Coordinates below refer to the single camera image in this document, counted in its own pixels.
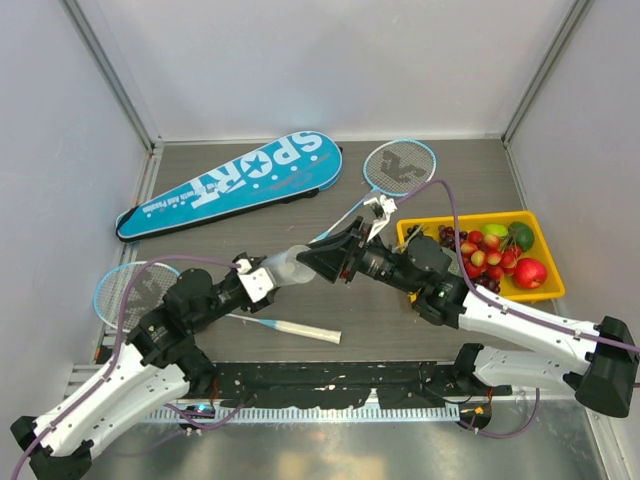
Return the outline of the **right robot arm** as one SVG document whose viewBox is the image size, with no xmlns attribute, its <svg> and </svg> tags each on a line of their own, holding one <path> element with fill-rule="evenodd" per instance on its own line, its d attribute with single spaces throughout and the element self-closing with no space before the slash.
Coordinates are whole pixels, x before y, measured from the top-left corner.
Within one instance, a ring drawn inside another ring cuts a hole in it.
<svg viewBox="0 0 640 480">
<path fill-rule="evenodd" d="M 510 301 L 451 272 L 452 258 L 437 240 L 416 234 L 400 251 L 372 236 L 356 218 L 345 230 L 316 241 L 297 260 L 325 280 L 350 282 L 361 273 L 414 295 L 411 307 L 435 326 L 479 332 L 517 345 L 500 352 L 473 344 L 459 352 L 454 386 L 465 394 L 482 387 L 527 386 L 569 392 L 583 406 L 625 418 L 639 369 L 639 348 L 627 324 L 606 316 L 574 320 Z"/>
</svg>

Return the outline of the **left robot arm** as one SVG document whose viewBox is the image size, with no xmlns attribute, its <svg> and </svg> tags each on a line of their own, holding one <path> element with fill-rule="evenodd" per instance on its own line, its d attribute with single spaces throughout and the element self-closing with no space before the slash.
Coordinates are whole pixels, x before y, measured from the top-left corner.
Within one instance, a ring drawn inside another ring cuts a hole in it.
<svg viewBox="0 0 640 480">
<path fill-rule="evenodd" d="M 116 315 L 111 357 L 49 412 L 23 416 L 11 432 L 19 461 L 38 479 L 80 479 L 104 448 L 146 414 L 185 395 L 206 396 L 215 368 L 195 336 L 236 309 L 267 306 L 277 283 L 262 257 L 226 263 L 219 283 L 203 269 L 183 272 L 173 257 L 121 266 L 96 291 L 96 303 Z"/>
</svg>

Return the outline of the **white shuttlecock tube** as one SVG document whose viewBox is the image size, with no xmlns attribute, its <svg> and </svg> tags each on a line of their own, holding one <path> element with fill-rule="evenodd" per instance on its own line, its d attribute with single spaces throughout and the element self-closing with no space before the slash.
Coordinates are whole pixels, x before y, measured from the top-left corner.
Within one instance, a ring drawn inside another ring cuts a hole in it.
<svg viewBox="0 0 640 480">
<path fill-rule="evenodd" d="M 297 259 L 298 254 L 308 250 L 306 245 L 294 245 L 267 257 L 261 266 L 269 272 L 278 288 L 309 283 L 315 278 L 316 272 Z"/>
</svg>

